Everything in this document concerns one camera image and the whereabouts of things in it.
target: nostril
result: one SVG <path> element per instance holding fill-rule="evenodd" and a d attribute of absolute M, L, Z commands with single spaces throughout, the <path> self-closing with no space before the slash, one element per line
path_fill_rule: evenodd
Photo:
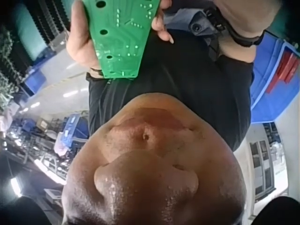
<path fill-rule="evenodd" d="M 175 164 L 175 165 L 173 165 L 173 167 L 175 167 L 175 168 L 178 169 L 178 170 L 184 170 L 184 171 L 185 171 L 185 168 L 184 168 L 184 166 L 182 166 L 182 165 Z"/>
<path fill-rule="evenodd" d="M 143 140 L 147 141 L 147 140 L 149 140 L 149 135 L 143 134 L 142 138 L 143 138 Z"/>

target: green circuit board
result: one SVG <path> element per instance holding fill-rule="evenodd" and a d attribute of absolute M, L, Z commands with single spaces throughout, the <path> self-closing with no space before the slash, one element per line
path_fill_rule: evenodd
<path fill-rule="evenodd" d="M 83 0 L 104 78 L 136 78 L 160 0 Z"/>

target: lip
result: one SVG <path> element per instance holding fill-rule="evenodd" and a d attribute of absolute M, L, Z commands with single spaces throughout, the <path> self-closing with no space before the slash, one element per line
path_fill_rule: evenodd
<path fill-rule="evenodd" d="M 186 129 L 169 111 L 155 108 L 140 108 L 134 110 L 123 117 L 117 127 L 133 128 L 142 125 L 177 131 Z"/>

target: hand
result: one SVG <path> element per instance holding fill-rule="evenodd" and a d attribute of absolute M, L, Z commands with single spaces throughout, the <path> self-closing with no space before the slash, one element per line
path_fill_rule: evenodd
<path fill-rule="evenodd" d="M 162 11 L 169 8 L 171 4 L 172 0 L 161 0 L 157 16 L 152 22 L 152 28 L 163 41 L 174 43 L 173 38 L 165 29 Z M 71 31 L 67 42 L 67 51 L 79 64 L 93 69 L 101 69 L 93 41 L 90 38 L 88 20 L 81 0 L 75 0 L 72 5 Z"/>

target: black t-shirt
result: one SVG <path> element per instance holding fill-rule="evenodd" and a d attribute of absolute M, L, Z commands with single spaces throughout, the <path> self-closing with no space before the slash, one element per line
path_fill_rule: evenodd
<path fill-rule="evenodd" d="M 250 125 L 253 63 L 220 56 L 214 62 L 206 43 L 171 30 L 175 43 L 150 35 L 139 76 L 90 82 L 90 134 L 133 98 L 151 92 L 171 95 L 208 122 L 235 151 Z"/>

